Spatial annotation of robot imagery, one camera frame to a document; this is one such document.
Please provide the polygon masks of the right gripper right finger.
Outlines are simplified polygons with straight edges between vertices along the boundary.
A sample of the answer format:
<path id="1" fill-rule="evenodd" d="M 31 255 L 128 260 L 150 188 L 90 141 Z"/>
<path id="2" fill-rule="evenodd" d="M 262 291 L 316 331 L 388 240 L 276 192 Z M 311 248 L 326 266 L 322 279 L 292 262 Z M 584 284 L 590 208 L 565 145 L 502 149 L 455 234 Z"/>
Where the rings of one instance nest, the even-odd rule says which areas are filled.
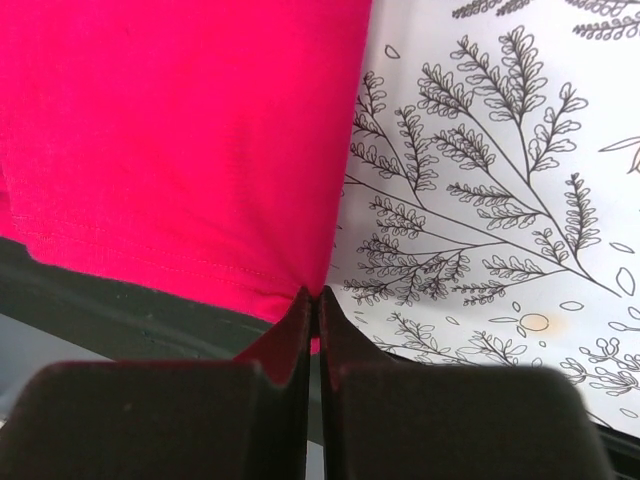
<path id="1" fill-rule="evenodd" d="M 376 347 L 319 300 L 330 479 L 610 479 L 577 390 L 544 367 L 424 365 Z"/>

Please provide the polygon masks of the magenta t shirt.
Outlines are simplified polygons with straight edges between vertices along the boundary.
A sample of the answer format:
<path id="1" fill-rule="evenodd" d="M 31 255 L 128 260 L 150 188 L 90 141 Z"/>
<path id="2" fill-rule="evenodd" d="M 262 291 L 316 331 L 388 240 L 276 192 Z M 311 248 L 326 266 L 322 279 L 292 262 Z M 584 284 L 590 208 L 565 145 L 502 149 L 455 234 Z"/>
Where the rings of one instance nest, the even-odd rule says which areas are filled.
<path id="1" fill-rule="evenodd" d="M 279 321 L 326 282 L 367 1 L 5 1 L 1 235 Z"/>

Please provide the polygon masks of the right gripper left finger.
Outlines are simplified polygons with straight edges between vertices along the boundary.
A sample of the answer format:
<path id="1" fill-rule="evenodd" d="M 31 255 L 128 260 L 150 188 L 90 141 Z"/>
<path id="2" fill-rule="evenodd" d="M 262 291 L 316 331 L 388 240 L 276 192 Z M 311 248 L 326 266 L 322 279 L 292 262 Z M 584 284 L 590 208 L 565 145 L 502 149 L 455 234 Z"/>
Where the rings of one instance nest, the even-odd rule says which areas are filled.
<path id="1" fill-rule="evenodd" d="M 5 479 L 301 479 L 311 296 L 227 361 L 68 361 L 1 430 Z"/>

